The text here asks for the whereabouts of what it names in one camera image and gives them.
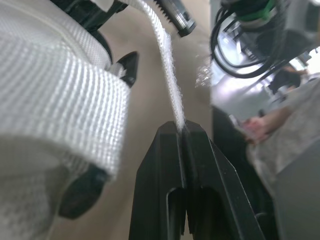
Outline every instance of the beige background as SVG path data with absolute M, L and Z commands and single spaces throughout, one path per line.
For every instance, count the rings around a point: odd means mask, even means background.
M 179 38 L 176 30 L 162 17 L 172 33 L 176 77 L 183 94 L 186 118 L 211 132 L 211 113 L 204 99 L 209 91 L 195 89 L 196 56 L 210 54 L 209 0 L 182 0 L 197 22 L 194 32 Z M 54 240 L 126 240 L 129 236 L 131 208 L 136 171 L 159 126 L 173 120 L 160 53 L 146 16 L 132 8 L 113 16 L 102 28 L 113 53 L 113 59 L 131 51 L 140 53 L 137 82 L 132 88 L 128 128 L 117 181 L 106 185 L 98 203 L 85 216 L 68 221 L 58 219 Z

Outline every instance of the narrow white strap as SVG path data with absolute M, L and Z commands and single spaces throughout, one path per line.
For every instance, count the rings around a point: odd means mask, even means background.
M 160 19 L 153 9 L 145 3 L 143 0 L 121 0 L 121 2 L 128 4 L 144 14 L 146 14 L 151 22 L 162 60 L 162 67 L 165 74 L 166 85 L 171 100 L 172 110 L 175 118 L 175 124 L 178 131 L 182 131 L 185 125 L 185 115 L 182 104 L 182 95 L 180 89 L 177 85 L 177 79 L 174 73 L 174 64 L 172 57 L 172 48 L 171 48 L 171 37 L 166 30 L 163 28 Z

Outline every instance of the black plastic part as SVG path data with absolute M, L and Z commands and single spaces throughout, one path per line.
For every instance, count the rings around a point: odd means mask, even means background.
M 179 136 L 175 124 L 167 122 L 136 173 L 129 240 L 179 240 L 185 200 Z
M 192 33 L 197 24 L 180 0 L 154 1 L 159 5 L 166 18 L 174 24 L 181 38 Z
M 234 167 L 200 125 L 161 126 L 136 175 L 129 240 L 264 240 Z
M 264 240 L 236 170 L 200 125 L 186 123 L 181 149 L 193 239 Z
M 81 217 L 98 201 L 107 180 L 105 171 L 90 165 L 87 172 L 65 191 L 58 211 L 59 216 L 71 220 Z
M 139 64 L 139 53 L 137 51 L 133 51 L 122 57 L 119 61 L 124 69 L 126 69 L 125 76 L 121 79 L 126 82 L 126 84 L 131 88 L 137 79 L 137 71 Z
M 114 0 L 109 11 L 105 12 L 90 0 L 51 0 L 51 2 L 70 15 L 89 33 L 97 31 L 114 14 L 128 6 Z

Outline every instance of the person's hand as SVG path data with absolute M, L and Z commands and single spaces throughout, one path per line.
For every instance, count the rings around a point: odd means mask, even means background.
M 262 117 L 252 117 L 246 120 L 243 126 L 253 134 L 255 139 L 251 139 L 251 141 L 255 143 L 261 143 L 269 137 L 266 123 Z

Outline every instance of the black cable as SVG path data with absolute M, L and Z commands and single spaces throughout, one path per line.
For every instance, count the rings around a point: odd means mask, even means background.
M 216 15 L 216 18 L 215 18 L 215 21 L 217 23 L 217 21 L 220 19 L 220 15 L 221 13 L 223 12 L 224 14 L 226 13 L 226 9 L 224 10 L 223 7 L 221 7 Z M 255 66 L 255 65 L 258 65 L 258 64 L 262 64 L 266 61 L 266 59 L 262 59 L 262 60 L 257 60 L 257 61 L 254 61 L 254 62 L 249 62 L 249 63 L 246 63 L 246 64 L 240 64 L 240 65 L 235 65 L 233 64 L 232 62 L 230 62 L 226 56 L 224 55 L 224 52 L 223 50 L 221 49 L 221 46 L 220 46 L 220 43 L 219 41 L 217 41 L 217 46 L 218 46 L 218 52 L 219 52 L 219 55 L 220 57 L 222 58 L 222 60 L 231 68 L 235 68 L 235 69 L 243 69 L 243 68 L 248 68 L 248 67 L 252 67 L 252 66 Z
M 278 14 L 275 16 L 275 20 L 277 22 L 277 28 L 276 28 L 276 37 L 275 37 L 275 41 L 274 41 L 274 45 L 271 51 L 270 56 L 267 58 L 267 60 L 265 61 L 265 63 L 257 70 L 251 72 L 251 73 L 247 73 L 247 74 L 239 74 L 237 72 L 232 71 L 231 69 L 225 67 L 221 62 L 220 59 L 218 58 L 215 49 L 216 46 L 218 45 L 218 35 L 219 35 L 219 30 L 221 28 L 222 23 L 231 16 L 232 12 L 228 11 L 225 14 L 222 15 L 222 17 L 217 21 L 217 23 L 215 24 L 212 32 L 211 32 L 211 38 L 210 38 L 210 47 L 211 47 L 211 54 L 212 54 L 212 59 L 214 59 L 217 63 L 217 65 L 223 70 L 225 71 L 227 74 L 235 77 L 235 78 L 240 78 L 240 79 L 249 79 L 249 78 L 254 78 L 257 77 L 263 73 L 265 73 L 266 71 L 269 70 L 269 68 L 274 64 L 274 62 L 277 60 L 278 56 L 281 53 L 281 50 L 284 47 L 285 44 L 285 32 L 284 27 L 285 27 L 285 20 L 284 17 L 285 15 L 285 11 L 284 11 L 284 7 L 283 7 L 283 2 L 282 0 L 276 0 L 275 1 L 275 7 L 276 10 L 278 12 Z

